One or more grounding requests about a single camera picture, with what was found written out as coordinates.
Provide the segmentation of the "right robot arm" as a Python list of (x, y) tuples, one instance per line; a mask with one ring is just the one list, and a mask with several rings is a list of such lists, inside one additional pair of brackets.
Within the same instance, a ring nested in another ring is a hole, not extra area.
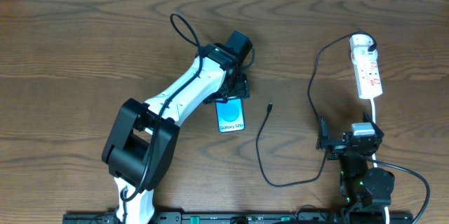
[(380, 168), (369, 167), (368, 160), (378, 151), (384, 133), (363, 113), (363, 121), (351, 125), (340, 140), (332, 140), (326, 121), (319, 118), (319, 134), (316, 147), (325, 150), (327, 160), (340, 163), (340, 192), (347, 198), (348, 206), (335, 216), (343, 223), (385, 223), (388, 218), (384, 209), (391, 204), (394, 190), (393, 173)]

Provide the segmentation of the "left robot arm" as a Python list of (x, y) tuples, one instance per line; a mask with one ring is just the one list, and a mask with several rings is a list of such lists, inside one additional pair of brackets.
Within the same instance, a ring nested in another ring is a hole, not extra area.
[(245, 128), (242, 100), (250, 95), (243, 61), (253, 44), (235, 31), (224, 44), (199, 48), (191, 67), (160, 94), (119, 109), (101, 159), (114, 177), (115, 223), (149, 223), (154, 189), (173, 160), (180, 127), (202, 103), (213, 103), (221, 132)]

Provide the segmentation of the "Samsung Galaxy smartphone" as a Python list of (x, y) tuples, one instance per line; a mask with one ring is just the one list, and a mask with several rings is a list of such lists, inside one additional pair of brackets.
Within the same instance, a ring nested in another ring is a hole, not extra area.
[(242, 99), (216, 103), (217, 124), (220, 133), (242, 131), (245, 129)]

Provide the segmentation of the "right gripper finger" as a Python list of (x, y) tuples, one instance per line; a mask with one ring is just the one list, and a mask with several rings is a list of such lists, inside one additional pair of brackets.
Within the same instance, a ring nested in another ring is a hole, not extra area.
[(373, 118), (368, 114), (368, 112), (364, 112), (364, 113), (362, 114), (362, 120), (363, 120), (363, 122), (365, 122), (365, 123), (371, 123), (371, 124), (374, 124), (374, 123), (375, 123), (374, 120), (373, 120)]
[(330, 144), (330, 136), (324, 117), (319, 117), (319, 134), (316, 141), (316, 149), (326, 149)]

